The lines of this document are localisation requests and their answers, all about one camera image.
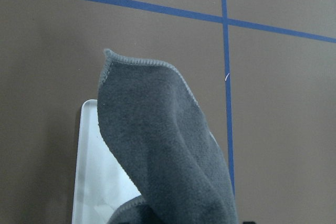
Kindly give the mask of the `grey and blue towel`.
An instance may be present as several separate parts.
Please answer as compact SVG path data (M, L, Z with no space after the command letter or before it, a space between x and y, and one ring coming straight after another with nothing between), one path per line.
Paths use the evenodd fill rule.
M179 71L104 51L100 134L140 195L110 223L238 223L224 155Z

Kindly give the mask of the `white towel rack base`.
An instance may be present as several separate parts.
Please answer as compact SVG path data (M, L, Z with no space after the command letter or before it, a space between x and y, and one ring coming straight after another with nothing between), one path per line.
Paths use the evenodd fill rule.
M140 195L103 141L97 101L81 107L72 223L107 223L123 203Z

